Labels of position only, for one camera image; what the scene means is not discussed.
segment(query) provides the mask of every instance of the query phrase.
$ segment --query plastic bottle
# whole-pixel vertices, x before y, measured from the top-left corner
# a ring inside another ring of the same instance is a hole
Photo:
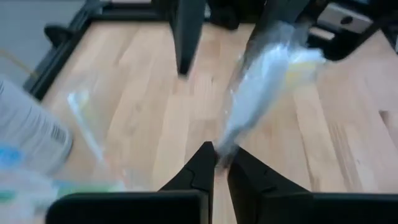
[[[0,144],[21,152],[24,169],[48,174],[65,162],[72,135],[31,96],[0,77]]]

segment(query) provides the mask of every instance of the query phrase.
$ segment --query wood grain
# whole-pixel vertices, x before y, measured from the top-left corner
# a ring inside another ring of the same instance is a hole
[[[58,176],[122,179],[132,190],[165,184],[203,141],[217,140],[231,74],[251,30],[205,25],[189,79],[180,79],[168,25],[93,24],[43,102],[75,136]],[[397,65],[378,32],[346,60],[329,63],[316,84],[281,97],[242,147],[309,190],[397,193]],[[103,159],[85,143],[67,105],[68,93],[81,90],[90,92],[101,123]],[[236,222],[226,174],[216,176],[213,209],[213,223]]]

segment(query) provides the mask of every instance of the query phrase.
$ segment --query clear plastic bag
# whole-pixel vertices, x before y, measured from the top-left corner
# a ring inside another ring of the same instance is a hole
[[[220,164],[227,166],[234,156],[235,144],[245,137],[281,94],[316,79],[317,70],[326,62],[320,49],[308,49],[308,26],[276,22],[259,34],[230,83],[226,97],[223,133],[216,150]]]

